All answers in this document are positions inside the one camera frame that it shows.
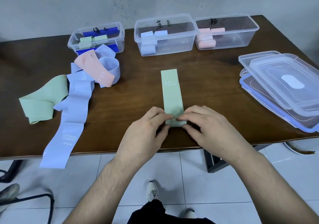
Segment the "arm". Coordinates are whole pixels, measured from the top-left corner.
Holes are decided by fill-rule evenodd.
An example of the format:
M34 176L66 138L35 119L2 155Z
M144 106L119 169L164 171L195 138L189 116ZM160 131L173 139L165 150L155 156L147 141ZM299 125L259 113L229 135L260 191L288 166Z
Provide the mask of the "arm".
M291 188L269 161L227 121L206 106L193 106L178 118L198 145L228 162L237 172L262 223L319 223L319 217Z
M133 122L125 132L114 159L105 165L64 224L111 223L130 181L161 147L170 125L165 125L157 135L156 130L164 121L173 118L163 109L153 107Z

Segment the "person's left hand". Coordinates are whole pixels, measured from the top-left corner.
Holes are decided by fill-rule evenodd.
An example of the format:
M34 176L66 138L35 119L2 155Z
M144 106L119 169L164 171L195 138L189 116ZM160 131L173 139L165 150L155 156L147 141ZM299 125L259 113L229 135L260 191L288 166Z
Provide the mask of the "person's left hand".
M157 135L156 130L164 121L173 118L163 109L152 107L126 130L114 159L125 166L141 168L161 147L171 125L165 125Z

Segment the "person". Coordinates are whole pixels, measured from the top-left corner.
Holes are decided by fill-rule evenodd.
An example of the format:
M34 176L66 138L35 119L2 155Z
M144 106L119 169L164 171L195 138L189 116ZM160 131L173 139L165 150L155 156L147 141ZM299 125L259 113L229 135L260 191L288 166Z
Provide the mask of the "person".
M64 221L74 223L112 223L117 206L133 176L159 150L170 125L156 134L158 127L174 116L153 107L127 129L118 151ZM262 223L319 223L319 217L293 190L271 163L258 153L241 134L216 111L192 106L177 118L190 121L183 129L213 155L228 162L247 188ZM135 211L128 223L213 223L195 218L194 210L186 217L165 214L154 182L147 186L148 203Z

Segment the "table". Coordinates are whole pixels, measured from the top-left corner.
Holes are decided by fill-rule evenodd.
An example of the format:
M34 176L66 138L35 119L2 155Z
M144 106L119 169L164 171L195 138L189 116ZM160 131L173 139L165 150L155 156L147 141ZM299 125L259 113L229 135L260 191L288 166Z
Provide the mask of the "table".
M276 50L296 54L313 65L264 16L253 16L260 26L247 47L142 57L134 30L125 30L125 49L116 58L121 78L111 88L96 85L84 131L73 154L115 152L129 125L152 106L164 107L161 70L177 69L184 109L206 105L223 114L251 144L319 137L295 129L271 113L239 84L243 68L238 56ZM41 156L56 133L61 112L53 119L30 125L18 98L42 87L51 78L70 73L76 54L67 48L69 35L26 39L0 44L1 121L0 158ZM160 151L200 148L182 128L170 129Z

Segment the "white oval sticker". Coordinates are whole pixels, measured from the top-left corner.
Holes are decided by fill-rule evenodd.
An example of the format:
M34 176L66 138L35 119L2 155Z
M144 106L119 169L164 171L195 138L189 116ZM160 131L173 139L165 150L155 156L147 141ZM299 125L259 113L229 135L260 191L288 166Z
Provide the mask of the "white oval sticker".
M294 89L302 89L305 87L305 85L297 80L293 75L283 75L281 78Z

